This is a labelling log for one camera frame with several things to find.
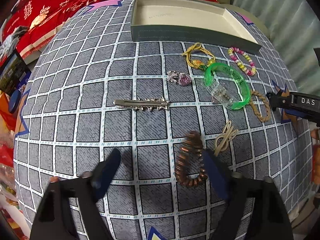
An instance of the black device with das label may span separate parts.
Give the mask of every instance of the black device with das label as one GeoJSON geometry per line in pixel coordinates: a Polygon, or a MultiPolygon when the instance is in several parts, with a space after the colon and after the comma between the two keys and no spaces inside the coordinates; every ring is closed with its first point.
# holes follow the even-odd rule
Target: black device with das label
{"type": "Polygon", "coordinates": [[[273,111],[283,108],[287,114],[299,116],[320,126],[320,97],[298,92],[290,92],[289,96],[284,97],[282,93],[282,90],[277,94],[267,93],[273,111]]]}

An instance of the green plastic light-up wristband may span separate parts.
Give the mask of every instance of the green plastic light-up wristband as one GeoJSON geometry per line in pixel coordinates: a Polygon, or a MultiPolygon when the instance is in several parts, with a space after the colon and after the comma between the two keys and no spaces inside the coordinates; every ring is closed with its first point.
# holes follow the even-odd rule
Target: green plastic light-up wristband
{"type": "Polygon", "coordinates": [[[220,71],[225,73],[226,75],[228,75],[228,77],[232,78],[239,86],[243,100],[239,102],[234,102],[231,106],[232,110],[241,109],[249,103],[251,95],[247,82],[244,80],[243,76],[238,71],[226,64],[213,63],[210,66],[208,66],[204,74],[204,84],[206,87],[212,85],[213,76],[211,72],[213,73],[214,71],[220,71]]]}

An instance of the tablecloth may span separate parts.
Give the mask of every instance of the tablecloth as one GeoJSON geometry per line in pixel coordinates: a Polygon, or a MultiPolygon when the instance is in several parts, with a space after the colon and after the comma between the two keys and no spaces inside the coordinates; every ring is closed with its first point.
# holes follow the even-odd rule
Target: tablecloth
{"type": "MultiPolygon", "coordinates": [[[[203,72],[187,66],[181,53],[192,45],[181,41],[132,42],[130,26],[134,0],[121,6],[81,9],[57,33],[42,53],[27,84],[22,117],[26,131],[16,138],[14,167],[20,205],[32,223],[51,176],[71,179],[92,170],[114,147],[122,163],[103,200],[100,214],[114,239],[147,239],[151,226],[167,239],[209,239],[225,210],[210,181],[197,188],[176,183],[175,155],[189,130],[201,133],[205,147],[213,148],[226,121],[238,135],[219,158],[244,176],[271,176],[288,211],[310,190],[311,141],[308,122],[281,124],[279,110],[261,123],[250,106],[232,111],[213,105],[203,86],[203,72]],[[166,72],[187,72],[192,85],[167,83],[166,72]],[[114,99],[170,100],[168,111],[117,109],[114,99]]],[[[204,44],[217,62],[233,66],[251,89],[276,91],[272,81],[289,90],[296,86],[278,52],[255,25],[247,25],[262,44],[250,55],[257,74],[246,76],[228,56],[228,48],[204,44]]],[[[205,54],[193,58],[208,60],[205,54]]],[[[235,83],[218,74],[234,94],[235,83]]],[[[253,99],[262,114],[263,102],[253,99]]],[[[198,162],[191,159],[189,174],[198,162]]],[[[253,200],[248,199],[237,234],[243,239],[253,200]]],[[[72,213],[80,239],[87,239],[77,201],[72,213]]]]}

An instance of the curtain fold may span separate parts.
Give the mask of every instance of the curtain fold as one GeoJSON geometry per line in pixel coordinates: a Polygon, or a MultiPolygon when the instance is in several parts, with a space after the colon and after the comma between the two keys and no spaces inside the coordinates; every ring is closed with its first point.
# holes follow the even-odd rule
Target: curtain fold
{"type": "Polygon", "coordinates": [[[299,92],[320,96],[320,67],[313,48],[320,47],[320,21],[306,0],[231,0],[258,17],[270,30],[299,92]]]}

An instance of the gray cloth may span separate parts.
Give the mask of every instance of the gray cloth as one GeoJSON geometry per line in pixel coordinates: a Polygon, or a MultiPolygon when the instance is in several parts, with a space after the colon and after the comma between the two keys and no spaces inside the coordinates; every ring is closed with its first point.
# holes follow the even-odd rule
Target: gray cloth
{"type": "MultiPolygon", "coordinates": [[[[36,200],[43,195],[50,176],[79,176],[117,147],[122,163],[107,195],[98,203],[113,237],[145,240],[153,226],[167,239],[208,239],[225,203],[209,180],[192,189],[178,185],[175,155],[189,130],[199,131],[205,147],[212,149],[214,139],[231,120],[239,134],[219,158],[248,178],[272,176],[287,210],[292,210],[310,189],[308,123],[299,121],[297,138],[290,123],[280,123],[279,111],[262,124],[250,106],[232,111],[213,105],[203,86],[203,72],[188,67],[181,56],[191,43],[132,42],[132,3],[124,0],[121,7],[102,7],[89,13],[82,9],[39,58],[27,84],[31,90],[22,114],[30,133],[17,138],[14,160],[21,204],[35,212],[36,200]],[[169,70],[187,72],[194,82],[185,87],[167,83],[169,70]],[[160,96],[170,100],[168,111],[135,112],[113,106],[117,98],[160,96]]],[[[260,54],[250,55],[257,74],[248,77],[241,72],[230,61],[228,48],[204,46],[218,62],[236,68],[249,86],[262,94],[274,91],[272,80],[282,88],[286,83],[290,90],[296,90],[268,39],[254,25],[247,26],[241,17],[234,16],[263,45],[260,54]]],[[[208,60],[204,54],[193,58],[208,60]]],[[[233,81],[222,75],[219,80],[240,98],[233,81]]],[[[262,102],[259,107],[265,115],[262,102]]],[[[197,172],[198,163],[192,159],[188,173],[196,176],[197,172]]],[[[248,199],[238,236],[246,232],[252,205],[248,199]]],[[[71,207],[77,230],[86,239],[75,200],[71,207]]],[[[32,223],[28,212],[25,217],[32,223]]]]}

